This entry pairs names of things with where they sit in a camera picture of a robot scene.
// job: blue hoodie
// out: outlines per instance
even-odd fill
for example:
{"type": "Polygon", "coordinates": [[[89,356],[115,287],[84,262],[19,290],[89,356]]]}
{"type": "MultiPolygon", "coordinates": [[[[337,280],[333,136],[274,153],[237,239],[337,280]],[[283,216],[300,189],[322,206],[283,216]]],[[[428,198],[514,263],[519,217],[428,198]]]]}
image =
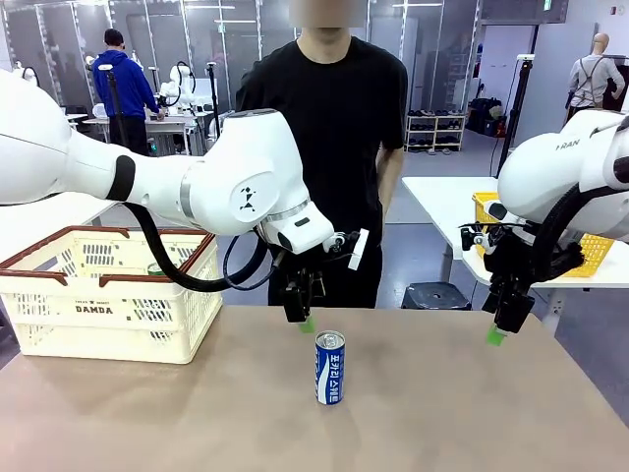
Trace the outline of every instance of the blue hoodie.
{"type": "Polygon", "coordinates": [[[116,112],[107,83],[107,74],[98,70],[101,64],[114,66],[114,77],[123,115],[144,118],[144,105],[153,113],[159,112],[153,92],[140,66],[129,59],[124,52],[112,49],[99,54],[92,67],[96,91],[105,104],[107,116],[115,116],[116,112]]]}

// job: black t-shirt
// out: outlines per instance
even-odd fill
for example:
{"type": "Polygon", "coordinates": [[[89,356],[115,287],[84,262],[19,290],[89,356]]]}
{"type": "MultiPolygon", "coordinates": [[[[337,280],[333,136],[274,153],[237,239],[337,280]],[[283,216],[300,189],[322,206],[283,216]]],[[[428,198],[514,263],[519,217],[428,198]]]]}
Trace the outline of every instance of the black t-shirt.
{"type": "Polygon", "coordinates": [[[336,231],[360,228],[379,244],[382,206],[375,158],[380,143],[404,142],[408,79],[383,49],[352,37],[333,64],[308,59],[297,42],[254,64],[236,94],[238,111],[274,108],[288,122],[304,164],[304,182],[336,231]]]}

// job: damda logo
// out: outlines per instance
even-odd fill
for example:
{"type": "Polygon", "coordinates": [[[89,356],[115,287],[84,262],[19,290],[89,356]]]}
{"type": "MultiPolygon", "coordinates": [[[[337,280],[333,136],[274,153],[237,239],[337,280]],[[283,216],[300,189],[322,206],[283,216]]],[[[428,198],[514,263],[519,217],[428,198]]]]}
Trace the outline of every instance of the damda logo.
{"type": "Polygon", "coordinates": [[[87,305],[77,305],[75,306],[77,309],[77,313],[99,313],[103,315],[113,315],[114,312],[111,311],[109,307],[95,307],[95,306],[87,306],[87,305]]]}

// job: mannequin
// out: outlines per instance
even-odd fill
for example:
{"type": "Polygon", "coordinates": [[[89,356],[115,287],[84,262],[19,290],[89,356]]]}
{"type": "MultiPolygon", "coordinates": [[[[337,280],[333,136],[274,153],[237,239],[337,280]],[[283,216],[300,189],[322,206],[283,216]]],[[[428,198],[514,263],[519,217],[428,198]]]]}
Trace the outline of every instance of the mannequin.
{"type": "Polygon", "coordinates": [[[609,35],[600,32],[594,36],[592,54],[579,59],[570,72],[570,110],[568,121],[576,113],[587,108],[602,108],[602,96],[607,80],[616,84],[613,98],[618,99],[625,89],[622,78],[612,59],[603,56],[609,46],[609,35]]]}

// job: white basket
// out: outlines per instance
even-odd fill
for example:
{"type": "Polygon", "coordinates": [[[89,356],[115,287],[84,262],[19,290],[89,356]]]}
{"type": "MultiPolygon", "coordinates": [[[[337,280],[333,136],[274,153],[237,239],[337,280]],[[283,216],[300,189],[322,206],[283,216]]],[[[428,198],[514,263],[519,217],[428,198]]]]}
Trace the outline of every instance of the white basket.
{"type": "MultiPolygon", "coordinates": [[[[172,262],[218,278],[216,242],[193,230],[160,231],[172,262]]],[[[0,264],[0,298],[22,353],[187,364],[218,313],[218,293],[147,275],[143,233],[73,226],[0,264]]]]}

